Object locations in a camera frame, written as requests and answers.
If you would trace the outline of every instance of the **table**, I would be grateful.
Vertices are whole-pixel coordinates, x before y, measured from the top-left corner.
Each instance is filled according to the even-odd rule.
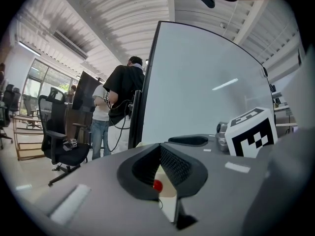
[[[41,143],[20,143],[18,141],[18,135],[22,136],[38,136],[43,135],[42,129],[28,129],[28,128],[20,128],[17,127],[17,122],[19,121],[34,121],[32,117],[28,116],[15,116],[13,117],[13,134],[14,134],[14,144],[18,157],[18,161],[20,160],[28,160],[33,158],[44,157],[44,153],[41,150]]]

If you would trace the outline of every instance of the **white ceiling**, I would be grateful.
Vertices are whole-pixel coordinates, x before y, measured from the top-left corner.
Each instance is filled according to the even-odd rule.
[[[200,0],[28,0],[10,30],[18,41],[74,75],[84,70],[106,79],[130,56],[143,60],[149,57],[160,20],[194,25],[224,36],[267,64],[267,68],[279,61],[276,56],[280,57],[280,50],[298,35],[293,13],[282,0],[216,0],[214,9]],[[56,30],[88,58],[78,59],[52,41]]]

